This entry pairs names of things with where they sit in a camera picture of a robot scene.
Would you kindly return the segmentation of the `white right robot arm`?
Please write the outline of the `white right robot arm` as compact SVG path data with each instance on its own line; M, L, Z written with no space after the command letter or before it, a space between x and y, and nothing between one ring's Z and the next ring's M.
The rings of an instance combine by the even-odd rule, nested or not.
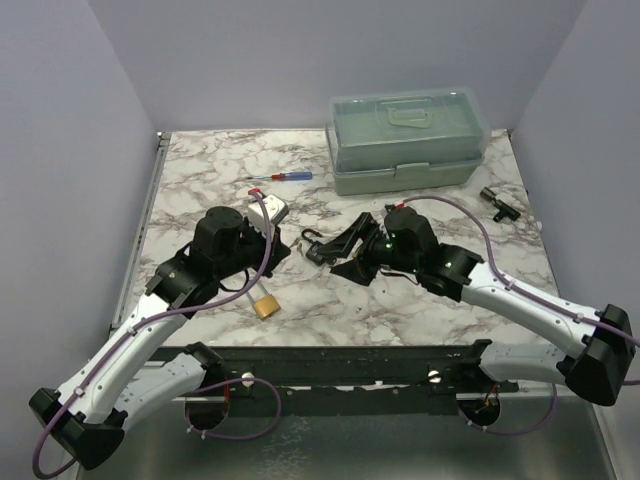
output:
M636 350L620 307L597 310L509 277L481 255L440 242L428 219L408 206L389 210L382 223L362 213L319 253L337 259L332 273L353 283L368 286L388 267L413 275L434 295L494 312L545 339L543 345L486 346L460 367L471 391L494 381L531 380L564 385L596 405L618 399Z

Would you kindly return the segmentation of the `black padlock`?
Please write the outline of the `black padlock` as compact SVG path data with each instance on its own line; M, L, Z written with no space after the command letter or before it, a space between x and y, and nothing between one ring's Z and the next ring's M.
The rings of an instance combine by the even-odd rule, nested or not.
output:
M304 241L309 243L309 248L305 252L307 260L316 266L330 265L329 259L319 253L319 249L323 246L323 243L320 241L323 235L320 232L311 228L304 228L300 236Z

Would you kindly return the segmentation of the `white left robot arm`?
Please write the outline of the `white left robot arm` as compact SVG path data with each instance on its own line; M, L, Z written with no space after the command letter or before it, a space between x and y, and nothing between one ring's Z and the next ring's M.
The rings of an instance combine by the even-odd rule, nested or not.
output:
M193 239L158 265L129 318L87 364L59 387L33 394L29 406L45 436L72 462L93 470L138 421L169 401L193 392L226 394L230 371L201 342L184 347L156 371L141 370L196 312L221 305L216 296L223 280L245 275L245 285L229 296L235 300L271 276L291 253L279 228L288 212L273 195L251 203L245 214L225 206L209 209Z

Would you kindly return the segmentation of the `brass padlock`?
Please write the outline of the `brass padlock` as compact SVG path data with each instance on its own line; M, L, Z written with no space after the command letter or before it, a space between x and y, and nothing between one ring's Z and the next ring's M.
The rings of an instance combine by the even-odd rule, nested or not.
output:
M281 310L275 296L261 283L256 283L246 293L247 298L257 317L264 321Z

